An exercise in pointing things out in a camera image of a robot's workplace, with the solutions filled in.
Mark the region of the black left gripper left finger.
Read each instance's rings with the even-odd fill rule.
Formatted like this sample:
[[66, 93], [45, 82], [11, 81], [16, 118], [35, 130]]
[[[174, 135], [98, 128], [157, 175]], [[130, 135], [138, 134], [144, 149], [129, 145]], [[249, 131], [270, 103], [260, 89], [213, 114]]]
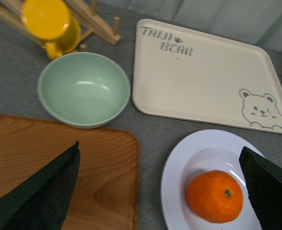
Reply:
[[80, 165], [79, 143], [0, 198], [0, 230], [59, 230]]

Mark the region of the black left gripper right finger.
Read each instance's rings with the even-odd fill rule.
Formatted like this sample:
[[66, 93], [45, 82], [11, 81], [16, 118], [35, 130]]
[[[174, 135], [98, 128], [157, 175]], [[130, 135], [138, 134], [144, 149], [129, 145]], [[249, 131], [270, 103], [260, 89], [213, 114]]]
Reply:
[[282, 168], [244, 147], [239, 163], [263, 230], [282, 230]]

